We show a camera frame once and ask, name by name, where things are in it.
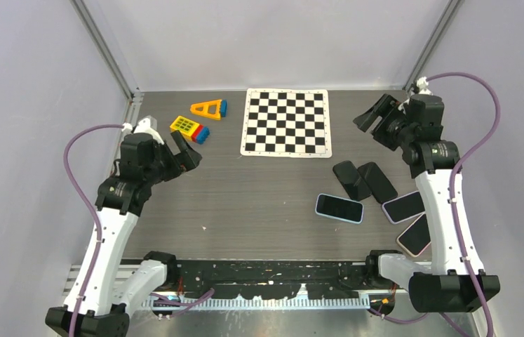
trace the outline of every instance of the black smartphone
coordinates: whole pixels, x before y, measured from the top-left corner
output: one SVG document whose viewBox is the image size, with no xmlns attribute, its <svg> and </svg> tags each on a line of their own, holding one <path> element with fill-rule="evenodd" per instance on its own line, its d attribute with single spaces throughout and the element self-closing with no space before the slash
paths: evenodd
<svg viewBox="0 0 524 337">
<path fill-rule="evenodd" d="M 367 183 L 369 190 L 377 202 L 383 204 L 398 197 L 398 192 L 379 166 L 373 161 L 359 166 L 359 175 Z"/>
<path fill-rule="evenodd" d="M 363 221 L 363 204 L 321 193 L 316 202 L 316 213 L 330 219 L 348 223 L 361 223 Z"/>
<path fill-rule="evenodd" d="M 396 238 L 396 243 L 408 255 L 416 258 L 431 244 L 427 215 L 422 214 Z"/>
<path fill-rule="evenodd" d="M 349 160 L 338 163 L 332 167 L 332 172 L 338 178 L 340 185 L 349 195 L 349 198 L 361 201 L 371 196 L 367 183 L 358 174 L 356 167 Z"/>
<path fill-rule="evenodd" d="M 386 217 L 394 225 L 425 212 L 419 191 L 403 195 L 382 205 Z"/>
</svg>

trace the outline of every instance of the chessboard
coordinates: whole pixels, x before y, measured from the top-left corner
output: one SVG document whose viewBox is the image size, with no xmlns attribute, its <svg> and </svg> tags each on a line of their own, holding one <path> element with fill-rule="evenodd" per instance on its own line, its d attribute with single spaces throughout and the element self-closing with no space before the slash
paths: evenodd
<svg viewBox="0 0 524 337">
<path fill-rule="evenodd" d="M 326 90 L 247 90 L 243 156 L 330 158 Z"/>
</svg>

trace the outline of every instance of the toy block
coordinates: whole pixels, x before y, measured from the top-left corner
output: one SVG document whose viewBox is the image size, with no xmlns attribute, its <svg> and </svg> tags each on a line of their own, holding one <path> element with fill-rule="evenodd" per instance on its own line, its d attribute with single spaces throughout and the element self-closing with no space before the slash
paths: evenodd
<svg viewBox="0 0 524 337">
<path fill-rule="evenodd" d="M 200 125 L 191 119 L 183 116 L 178 116 L 170 125 L 171 132 L 179 131 L 183 138 L 194 143 L 203 144 L 206 138 L 210 135 L 210 129 L 206 126 Z"/>
<path fill-rule="evenodd" d="M 211 107 L 216 107 L 216 110 L 211 112 Z M 219 121 L 227 115 L 227 100 L 210 100 L 208 102 L 195 103 L 192 104 L 189 111 L 192 114 Z"/>
</svg>

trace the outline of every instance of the gray tabletop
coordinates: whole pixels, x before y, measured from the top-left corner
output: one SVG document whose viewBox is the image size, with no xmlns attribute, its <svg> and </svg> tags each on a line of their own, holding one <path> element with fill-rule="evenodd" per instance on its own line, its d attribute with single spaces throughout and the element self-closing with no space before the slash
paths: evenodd
<svg viewBox="0 0 524 337">
<path fill-rule="evenodd" d="M 329 159 L 241 156 L 245 91 L 147 93 L 140 116 L 155 117 L 164 138 L 170 140 L 168 126 L 178 115 L 207 126 L 210 137 L 193 145 L 203 156 L 197 169 L 154 187 L 124 256 L 157 250 L 178 258 L 360 260 L 371 249 L 396 249 L 396 237 L 410 223 L 391 225 L 373 198 L 362 201 L 360 225 L 314 212 L 319 193 L 347 196 L 332 173 L 332 166 L 344 160 L 357 166 L 375 161 L 400 195 L 416 190 L 401 151 L 382 147 L 352 123 L 383 93 L 329 92 Z M 389 93 L 404 97 L 402 91 Z M 189 112 L 193 103 L 220 98 L 228 101 L 221 121 Z"/>
</svg>

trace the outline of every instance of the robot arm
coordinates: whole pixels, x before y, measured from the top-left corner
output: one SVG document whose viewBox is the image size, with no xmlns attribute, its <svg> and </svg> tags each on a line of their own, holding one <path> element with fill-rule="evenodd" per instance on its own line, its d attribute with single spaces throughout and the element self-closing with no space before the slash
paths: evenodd
<svg viewBox="0 0 524 337">
<path fill-rule="evenodd" d="M 125 336 L 129 318 L 150 292 L 177 279 L 175 257 L 150 252 L 140 268 L 113 291 L 123 250 L 152 195 L 152 186 L 195 169 L 201 161 L 201 155 L 178 131 L 171 135 L 180 151 L 175 155 L 156 131 L 156 120 L 151 117 L 141 120 L 123 138 L 119 174 L 107 178 L 98 188 L 96 206 L 102 225 L 98 259 L 91 261 L 97 245 L 95 226 L 76 283 L 64 305 L 50 308 L 45 318 L 47 325 L 61 336 L 68 336 L 72 310 L 91 264 L 94 266 L 76 321 L 78 336 Z"/>
<path fill-rule="evenodd" d="M 366 132 L 378 117 L 381 121 L 371 131 L 373 138 L 394 151 L 403 150 L 402 158 L 425 204 L 433 260 L 430 267 L 408 260 L 400 253 L 374 251 L 369 263 L 377 267 L 373 277 L 383 277 L 408 290 L 418 312 L 472 312 L 481 304 L 470 280 L 459 248 L 452 208 L 450 174 L 459 160 L 456 144 L 441 140 L 443 102 L 432 95 L 424 79 L 417 81 L 410 98 L 400 104 L 383 95 L 354 123 Z M 468 258 L 487 300 L 499 292 L 499 278 L 486 275 L 474 247 L 462 194 L 462 174 L 455 179 L 455 202 Z"/>
</svg>

